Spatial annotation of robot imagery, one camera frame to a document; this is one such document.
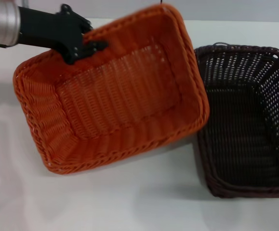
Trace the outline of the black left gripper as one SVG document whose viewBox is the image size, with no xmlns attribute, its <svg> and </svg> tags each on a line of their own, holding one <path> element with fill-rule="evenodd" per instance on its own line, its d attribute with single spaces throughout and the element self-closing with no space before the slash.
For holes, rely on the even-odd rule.
<svg viewBox="0 0 279 231">
<path fill-rule="evenodd" d="M 73 64 L 108 47 L 104 40 L 83 44 L 83 34 L 93 30 L 91 22 L 62 4 L 57 13 L 19 7 L 18 44 L 49 48 L 61 54 L 65 63 Z"/>
</svg>

